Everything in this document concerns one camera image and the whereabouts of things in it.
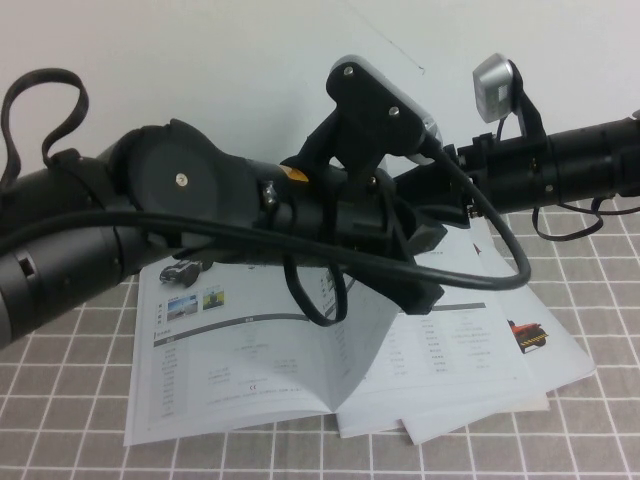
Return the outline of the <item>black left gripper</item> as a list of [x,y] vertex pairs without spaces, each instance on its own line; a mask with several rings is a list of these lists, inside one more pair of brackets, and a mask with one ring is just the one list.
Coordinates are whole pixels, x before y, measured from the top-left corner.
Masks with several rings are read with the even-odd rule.
[[[347,171],[326,167],[302,171],[284,167],[279,185],[279,231],[296,238],[334,247],[402,260],[397,240],[400,215],[394,210],[391,179],[379,170],[355,188]],[[420,224],[409,237],[414,255],[434,250],[445,237],[445,227]],[[350,271],[349,275],[396,304],[407,315],[426,315],[444,295],[444,289],[424,280],[398,280],[383,274]]]

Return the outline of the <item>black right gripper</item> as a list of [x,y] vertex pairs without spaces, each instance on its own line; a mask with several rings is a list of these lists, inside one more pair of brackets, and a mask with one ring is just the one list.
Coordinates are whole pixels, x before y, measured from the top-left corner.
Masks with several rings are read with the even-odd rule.
[[[491,133],[455,149],[460,166],[498,213],[547,205],[548,141],[517,137],[497,141]],[[468,197],[440,162],[410,156],[414,167],[397,176],[397,200],[436,221],[468,221]]]

